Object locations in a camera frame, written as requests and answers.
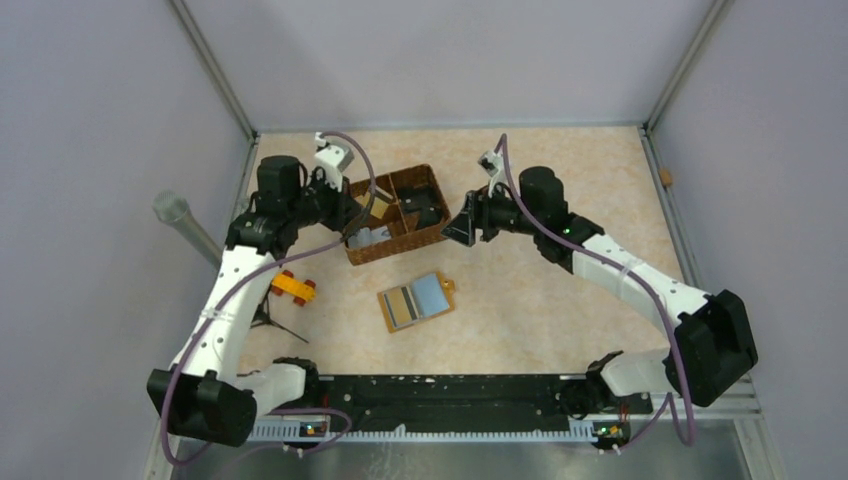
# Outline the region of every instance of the gray floor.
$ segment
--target gray floor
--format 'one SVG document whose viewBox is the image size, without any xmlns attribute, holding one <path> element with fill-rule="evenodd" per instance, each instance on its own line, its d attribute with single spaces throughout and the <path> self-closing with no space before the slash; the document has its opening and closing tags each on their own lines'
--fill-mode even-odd
<svg viewBox="0 0 848 480">
<path fill-rule="evenodd" d="M 748 479 L 733 423 L 699 422 L 698 442 L 682 446 L 669 423 L 619 457 L 587 455 L 569 444 L 347 444 L 298 460 L 280 450 L 261 451 L 220 473 L 240 449 L 214 447 L 177 469 L 183 479 Z M 196 451 L 184 442 L 180 457 Z"/>
</svg>

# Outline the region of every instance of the basket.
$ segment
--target basket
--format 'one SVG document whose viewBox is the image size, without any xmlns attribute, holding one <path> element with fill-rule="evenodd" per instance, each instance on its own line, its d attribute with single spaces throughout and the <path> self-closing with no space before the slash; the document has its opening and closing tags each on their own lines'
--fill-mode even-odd
<svg viewBox="0 0 848 480">
<path fill-rule="evenodd" d="M 350 185 L 350 194 L 356 198 L 368 191 L 369 180 L 363 180 Z M 398 253 L 408 252 L 441 242 L 442 228 L 450 221 L 450 211 L 447 202 L 439 188 L 439 182 L 430 165 L 416 165 L 396 172 L 390 172 L 377 177 L 377 186 L 388 193 L 392 202 L 382 218 L 371 216 L 365 227 L 375 229 L 386 226 L 392 238 L 380 243 L 360 248 L 351 248 L 345 242 L 345 251 L 351 265 L 362 265 Z M 442 215 L 438 224 L 417 229 L 420 213 L 410 213 L 401 208 L 401 195 L 409 191 L 421 191 L 426 188 L 432 194 L 434 207 L 440 208 Z"/>
</svg>

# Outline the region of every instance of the beige table surface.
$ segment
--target beige table surface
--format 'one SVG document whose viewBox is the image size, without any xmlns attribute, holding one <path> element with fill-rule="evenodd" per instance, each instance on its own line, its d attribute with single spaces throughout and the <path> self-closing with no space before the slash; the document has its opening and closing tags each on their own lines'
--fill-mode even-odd
<svg viewBox="0 0 848 480">
<path fill-rule="evenodd" d="M 514 174 L 551 167 L 569 207 L 659 270 L 681 278 L 668 228 L 635 127 L 507 129 Z M 377 174 L 429 163 L 455 215 L 465 192 L 487 183 L 477 165 L 501 130 L 354 132 Z M 310 170 L 311 134 L 263 135 L 256 166 L 269 155 L 300 158 Z M 367 177 L 357 159 L 345 172 Z M 250 191 L 256 188 L 255 177 Z M 318 225 L 301 230 L 290 254 L 337 239 Z M 317 283 L 300 308 L 272 296 L 275 320 L 309 340 L 273 327 L 249 336 L 240 369 L 281 356 L 313 360 L 323 374 L 473 374 L 583 372 L 614 350 L 640 351 L 667 341 L 600 287 L 572 277 L 537 253 L 530 237 L 501 233 L 473 248 L 452 241 L 353 267 L 344 249 L 287 266 Z M 389 334 L 376 293 L 441 270 L 457 285 L 456 311 Z"/>
</svg>

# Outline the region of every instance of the white wall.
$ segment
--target white wall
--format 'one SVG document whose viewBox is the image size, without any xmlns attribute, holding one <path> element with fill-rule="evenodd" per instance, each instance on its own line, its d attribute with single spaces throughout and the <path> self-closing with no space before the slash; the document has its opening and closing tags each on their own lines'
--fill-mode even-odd
<svg viewBox="0 0 848 480">
<path fill-rule="evenodd" d="M 246 140 L 162 0 L 0 2 L 0 478 L 141 475 L 145 392 L 211 287 Z"/>
<path fill-rule="evenodd" d="M 188 0 L 259 130 L 644 121 L 711 0 Z"/>
<path fill-rule="evenodd" d="M 789 478 L 844 478 L 848 2 L 736 2 L 657 133 L 712 289 L 745 299 Z"/>
</svg>

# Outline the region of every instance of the robotic arm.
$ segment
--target robotic arm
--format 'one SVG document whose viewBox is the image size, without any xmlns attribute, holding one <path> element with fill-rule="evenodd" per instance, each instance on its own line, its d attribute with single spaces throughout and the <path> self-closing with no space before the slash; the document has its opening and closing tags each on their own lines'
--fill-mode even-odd
<svg viewBox="0 0 848 480">
<path fill-rule="evenodd" d="M 277 268 L 250 279 L 216 310 L 222 298 L 247 275 L 284 258 L 297 240 L 298 229 L 321 223 L 341 232 L 361 212 L 346 192 L 342 175 L 353 160 L 348 147 L 315 137 L 317 167 L 311 176 L 298 159 L 264 158 L 257 170 L 258 190 L 248 210 L 229 227 L 218 278 L 200 314 L 192 338 L 174 358 L 171 368 L 153 370 L 147 391 L 159 414 L 169 383 L 176 374 L 168 431 L 230 446 L 244 443 L 257 416 L 303 395 L 308 365 L 280 360 L 248 376 L 238 376 L 238 359 L 250 323 Z M 185 367 L 175 367 L 207 319 L 211 324 Z"/>
<path fill-rule="evenodd" d="M 665 333 L 654 301 L 627 273 L 638 274 L 659 295 L 672 320 L 695 405 L 712 404 L 757 363 L 745 305 L 738 296 L 727 290 L 711 295 L 654 269 L 618 245 L 599 225 L 570 212 L 562 182 L 551 169 L 528 168 L 521 172 L 518 183 L 530 213 L 561 238 L 623 265 L 624 270 L 560 245 L 519 209 L 512 198 L 518 192 L 510 193 L 506 185 L 504 158 L 489 151 L 478 163 L 489 174 L 489 185 L 466 194 L 462 210 L 443 229 L 443 235 L 469 247 L 476 243 L 478 230 L 484 242 L 502 230 L 530 235 L 546 260 L 604 287 Z M 589 410 L 589 405 L 604 404 L 610 396 L 681 391 L 668 349 L 610 353 L 589 366 L 586 378 L 588 384 L 575 395 L 573 410 Z"/>
</svg>

